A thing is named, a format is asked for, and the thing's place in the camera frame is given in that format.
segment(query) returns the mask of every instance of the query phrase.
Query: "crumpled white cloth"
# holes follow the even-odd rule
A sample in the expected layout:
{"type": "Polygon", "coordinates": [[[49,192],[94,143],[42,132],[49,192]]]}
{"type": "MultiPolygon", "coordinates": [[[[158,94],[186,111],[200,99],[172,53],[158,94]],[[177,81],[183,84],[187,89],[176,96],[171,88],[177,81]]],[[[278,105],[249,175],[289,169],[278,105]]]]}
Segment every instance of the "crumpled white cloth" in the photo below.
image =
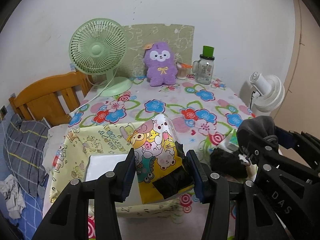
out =
{"type": "Polygon", "coordinates": [[[26,207],[21,188],[17,179],[10,174],[4,181],[0,181],[0,192],[6,200],[7,210],[12,219],[19,219],[22,210],[26,207]]]}

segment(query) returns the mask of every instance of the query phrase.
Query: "decorative paper backdrop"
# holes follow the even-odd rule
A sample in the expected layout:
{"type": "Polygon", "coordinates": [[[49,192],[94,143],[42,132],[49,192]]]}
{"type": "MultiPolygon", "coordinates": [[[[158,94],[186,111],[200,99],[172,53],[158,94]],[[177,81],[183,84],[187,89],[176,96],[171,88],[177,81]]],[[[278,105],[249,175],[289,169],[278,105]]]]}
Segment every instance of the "decorative paper backdrop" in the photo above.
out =
{"type": "MultiPolygon", "coordinates": [[[[124,26],[128,49],[117,70],[117,76],[140,77],[146,74],[143,63],[145,44],[165,41],[174,52],[175,60],[192,63],[194,26],[171,24],[137,24],[124,26]]],[[[105,80],[105,75],[97,81],[105,80]]]]}

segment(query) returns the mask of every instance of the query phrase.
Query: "paper bag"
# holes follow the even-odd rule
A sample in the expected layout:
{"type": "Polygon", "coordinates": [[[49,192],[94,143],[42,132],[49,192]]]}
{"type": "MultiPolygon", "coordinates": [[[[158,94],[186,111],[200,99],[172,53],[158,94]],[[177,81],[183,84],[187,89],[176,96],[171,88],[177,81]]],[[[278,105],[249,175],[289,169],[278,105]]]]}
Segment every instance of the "paper bag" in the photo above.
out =
{"type": "Polygon", "coordinates": [[[188,161],[170,119],[163,114],[146,121],[128,137],[135,153],[142,203],[162,202],[193,187],[188,161]]]}

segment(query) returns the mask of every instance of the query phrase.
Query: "bed headboard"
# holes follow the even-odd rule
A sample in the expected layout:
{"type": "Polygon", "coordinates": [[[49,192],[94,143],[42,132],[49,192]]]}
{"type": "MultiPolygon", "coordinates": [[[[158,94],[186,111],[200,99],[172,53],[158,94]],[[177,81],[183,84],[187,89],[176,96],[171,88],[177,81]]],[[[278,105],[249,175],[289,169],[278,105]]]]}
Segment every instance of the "bed headboard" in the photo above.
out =
{"type": "Polygon", "coordinates": [[[36,120],[45,117],[53,126],[69,123],[71,117],[63,110],[56,92],[61,92],[72,112],[80,106],[75,86],[81,87],[84,96],[92,87],[85,74],[79,71],[69,72],[41,79],[22,90],[16,98],[10,97],[9,102],[15,113],[26,120],[33,120],[33,115],[36,120]]]}

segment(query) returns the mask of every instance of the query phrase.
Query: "wall socket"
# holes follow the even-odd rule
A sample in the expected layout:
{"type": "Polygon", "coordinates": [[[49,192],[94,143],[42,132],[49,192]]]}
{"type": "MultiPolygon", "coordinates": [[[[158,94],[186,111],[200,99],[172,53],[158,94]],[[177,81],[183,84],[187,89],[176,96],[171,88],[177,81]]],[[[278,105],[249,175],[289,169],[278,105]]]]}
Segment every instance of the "wall socket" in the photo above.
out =
{"type": "Polygon", "coordinates": [[[2,106],[1,110],[0,110],[0,116],[1,116],[1,120],[3,120],[3,118],[5,117],[5,115],[7,114],[7,109],[5,108],[5,106],[2,106]]]}

